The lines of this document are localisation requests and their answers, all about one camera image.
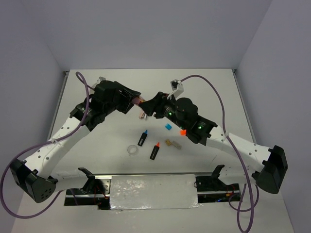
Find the pink marker pack bottle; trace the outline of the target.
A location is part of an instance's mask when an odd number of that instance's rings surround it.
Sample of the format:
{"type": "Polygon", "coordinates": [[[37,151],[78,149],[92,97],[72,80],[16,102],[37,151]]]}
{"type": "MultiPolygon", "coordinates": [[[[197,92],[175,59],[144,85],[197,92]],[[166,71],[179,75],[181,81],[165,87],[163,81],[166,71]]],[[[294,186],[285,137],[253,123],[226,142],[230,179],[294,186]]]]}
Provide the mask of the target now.
{"type": "Polygon", "coordinates": [[[141,96],[139,97],[135,97],[133,100],[132,100],[132,103],[134,105],[140,105],[141,103],[145,102],[145,99],[142,98],[141,96]]]}

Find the black blue-tip highlighter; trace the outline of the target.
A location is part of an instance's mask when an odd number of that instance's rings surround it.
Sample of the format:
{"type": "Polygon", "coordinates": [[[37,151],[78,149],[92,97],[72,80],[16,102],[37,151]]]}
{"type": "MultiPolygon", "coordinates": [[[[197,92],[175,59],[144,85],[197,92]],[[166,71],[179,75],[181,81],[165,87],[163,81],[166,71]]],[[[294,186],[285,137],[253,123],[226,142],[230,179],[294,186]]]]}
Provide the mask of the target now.
{"type": "Polygon", "coordinates": [[[141,137],[140,137],[140,139],[139,139],[139,141],[138,141],[138,146],[141,147],[141,146],[144,144],[144,142],[145,142],[147,136],[148,136],[148,130],[145,130],[145,131],[142,133],[142,135],[141,135],[141,137]]]}

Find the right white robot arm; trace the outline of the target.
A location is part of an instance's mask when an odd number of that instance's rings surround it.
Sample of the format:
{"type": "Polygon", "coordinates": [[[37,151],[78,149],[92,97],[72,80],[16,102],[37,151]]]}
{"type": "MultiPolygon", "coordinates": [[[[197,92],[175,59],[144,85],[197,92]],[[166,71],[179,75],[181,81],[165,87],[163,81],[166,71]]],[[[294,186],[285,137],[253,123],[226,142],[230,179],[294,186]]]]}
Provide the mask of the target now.
{"type": "Polygon", "coordinates": [[[280,146],[272,148],[247,141],[198,114],[198,107],[189,98],[168,98],[163,92],[148,101],[139,103],[147,116],[167,118],[186,131],[194,144],[202,144],[237,157],[243,164],[244,174],[229,175],[229,169],[218,165],[211,178],[212,186],[222,190],[231,183],[250,182],[270,194],[277,194],[288,170],[285,151],[280,146]]]}

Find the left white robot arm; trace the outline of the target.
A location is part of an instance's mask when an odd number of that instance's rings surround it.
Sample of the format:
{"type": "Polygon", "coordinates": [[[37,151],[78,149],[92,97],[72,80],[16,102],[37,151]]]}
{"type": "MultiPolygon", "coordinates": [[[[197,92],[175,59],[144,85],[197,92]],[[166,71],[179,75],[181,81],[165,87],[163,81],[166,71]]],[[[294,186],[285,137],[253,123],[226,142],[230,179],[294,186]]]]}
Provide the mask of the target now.
{"type": "Polygon", "coordinates": [[[117,110],[124,114],[134,106],[140,92],[118,82],[101,81],[95,91],[87,95],[70,113],[63,126],[52,136],[47,145],[24,161],[15,159],[10,170],[15,182],[36,203],[47,200],[52,193],[71,188],[91,193],[95,189],[95,176],[86,168],[55,172],[60,160],[86,137],[105,118],[117,110]]]}

